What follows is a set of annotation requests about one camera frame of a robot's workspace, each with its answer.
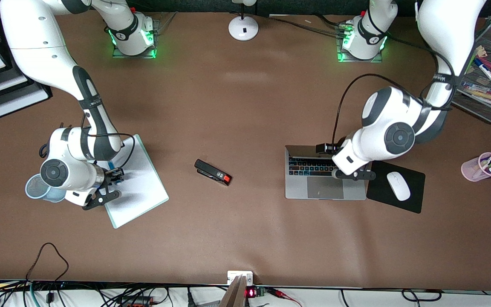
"laptop trackpad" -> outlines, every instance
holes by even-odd
[[[342,180],[333,177],[308,177],[308,198],[343,200]]]

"blue pen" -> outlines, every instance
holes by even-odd
[[[486,66],[484,64],[482,64],[481,60],[475,58],[475,60],[473,60],[473,62],[475,63],[476,66],[478,66],[480,68],[480,70],[490,79],[491,81],[491,71],[486,68]]]

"laptop keyboard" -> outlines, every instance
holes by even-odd
[[[331,176],[335,164],[331,159],[302,159],[289,157],[289,175]]]

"black wall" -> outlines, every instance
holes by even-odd
[[[145,12],[230,12],[238,11],[240,6],[231,0],[127,0]],[[320,14],[358,15],[365,10],[368,0],[258,0],[259,15],[269,14]],[[414,16],[415,0],[396,0],[399,16]],[[481,17],[491,15],[491,0],[487,0]]]

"wire mesh cup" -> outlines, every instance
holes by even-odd
[[[52,203],[61,202],[66,197],[66,191],[51,187],[37,174],[26,182],[26,195],[34,200],[48,200]]]
[[[491,152],[485,152],[479,157],[471,159],[462,164],[462,175],[469,181],[481,181],[490,178],[491,172],[488,169],[482,169],[485,160],[491,156]]]

